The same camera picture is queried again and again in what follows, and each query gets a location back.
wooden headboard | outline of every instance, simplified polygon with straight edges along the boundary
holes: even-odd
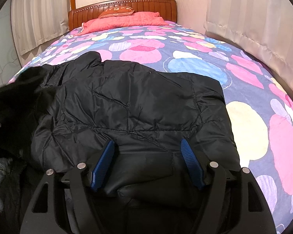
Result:
[[[98,18],[104,10],[117,6],[129,6],[135,12],[159,12],[164,20],[177,22],[177,5],[175,0],[112,0],[72,9],[68,13],[69,30],[72,31],[80,27],[82,23]]]

striped curtain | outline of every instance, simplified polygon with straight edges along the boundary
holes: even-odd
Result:
[[[70,0],[12,0],[15,46],[23,55],[68,32]]]
[[[209,0],[204,27],[263,61],[293,90],[293,5],[289,0]]]

blue gripper pad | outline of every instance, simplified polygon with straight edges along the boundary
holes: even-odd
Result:
[[[114,142],[111,140],[104,149],[99,162],[92,172],[91,189],[93,191],[96,192],[102,186],[107,170],[112,162],[114,152]]]
[[[180,149],[193,185],[201,190],[205,186],[204,171],[186,139],[181,140]]]

silver screw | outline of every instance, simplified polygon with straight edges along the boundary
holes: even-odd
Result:
[[[218,167],[218,163],[217,162],[210,162],[209,165],[213,168],[217,168]]]
[[[243,167],[243,168],[242,168],[242,171],[243,171],[244,173],[246,173],[246,174],[250,173],[250,169],[247,168],[247,167]]]
[[[49,176],[52,175],[53,173],[54,173],[54,171],[52,169],[49,169],[46,171],[46,174]]]
[[[83,169],[83,168],[85,168],[86,167],[86,164],[85,163],[79,163],[78,165],[77,165],[77,168],[78,169]]]

black jacket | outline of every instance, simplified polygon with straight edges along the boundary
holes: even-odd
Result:
[[[37,171],[68,171],[114,140],[108,180],[94,197],[111,233],[189,233],[202,196],[181,156],[182,138],[240,170],[218,81],[101,62],[97,52],[27,69],[0,89],[0,119],[0,148]]]

